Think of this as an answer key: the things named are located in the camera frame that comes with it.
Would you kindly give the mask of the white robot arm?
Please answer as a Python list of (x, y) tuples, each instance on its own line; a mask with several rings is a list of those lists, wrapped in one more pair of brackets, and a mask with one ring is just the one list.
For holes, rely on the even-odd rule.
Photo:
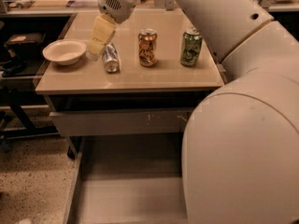
[(189, 224), (298, 224), (298, 42), (253, 0), (175, 0), (231, 77), (183, 136)]

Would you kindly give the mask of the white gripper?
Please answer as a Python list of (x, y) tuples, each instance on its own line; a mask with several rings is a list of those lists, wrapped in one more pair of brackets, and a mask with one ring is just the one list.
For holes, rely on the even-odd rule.
[(93, 24), (92, 37), (86, 52), (87, 58), (92, 61), (99, 59), (104, 48), (113, 38), (116, 23), (128, 20), (138, 2), (138, 0), (97, 1), (100, 12), (105, 14), (98, 15)]

